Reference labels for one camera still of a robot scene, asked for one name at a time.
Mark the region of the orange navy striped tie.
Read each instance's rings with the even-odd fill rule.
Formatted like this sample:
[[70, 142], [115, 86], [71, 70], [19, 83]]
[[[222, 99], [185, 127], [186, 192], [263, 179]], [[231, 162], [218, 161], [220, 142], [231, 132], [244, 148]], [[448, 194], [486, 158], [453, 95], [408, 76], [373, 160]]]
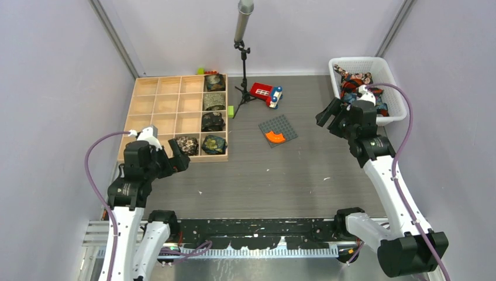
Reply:
[[342, 91], [352, 91], [352, 90], [358, 89], [361, 85], [368, 85], [368, 84], [365, 84], [361, 80], [358, 80], [358, 79], [349, 80], [349, 81], [345, 82], [343, 85], [341, 85], [341, 92]]

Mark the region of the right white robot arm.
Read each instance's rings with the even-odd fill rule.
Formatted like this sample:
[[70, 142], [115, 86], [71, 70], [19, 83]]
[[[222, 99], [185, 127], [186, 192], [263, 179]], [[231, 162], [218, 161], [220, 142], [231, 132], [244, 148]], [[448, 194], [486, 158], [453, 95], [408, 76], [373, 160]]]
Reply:
[[400, 150], [378, 134], [376, 98], [369, 86], [358, 87], [357, 100], [345, 104], [334, 98], [316, 115], [320, 127], [347, 140], [350, 153], [373, 183], [388, 218], [386, 228], [361, 208], [338, 210], [334, 233], [341, 240], [356, 237], [376, 254], [389, 277], [440, 269], [450, 280], [442, 256], [449, 246], [444, 232], [435, 232], [412, 198], [398, 167]]

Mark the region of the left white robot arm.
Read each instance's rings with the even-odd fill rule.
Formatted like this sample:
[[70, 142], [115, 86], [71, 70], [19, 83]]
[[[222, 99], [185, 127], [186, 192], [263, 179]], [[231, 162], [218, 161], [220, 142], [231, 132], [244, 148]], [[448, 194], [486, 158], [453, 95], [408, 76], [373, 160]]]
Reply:
[[163, 244], [180, 233], [174, 211], [155, 210], [137, 239], [152, 183], [187, 170], [190, 158], [175, 139], [168, 141], [173, 153], [168, 157], [153, 125], [125, 134], [135, 140], [126, 144], [120, 174], [107, 189], [109, 233], [100, 280], [148, 280]]

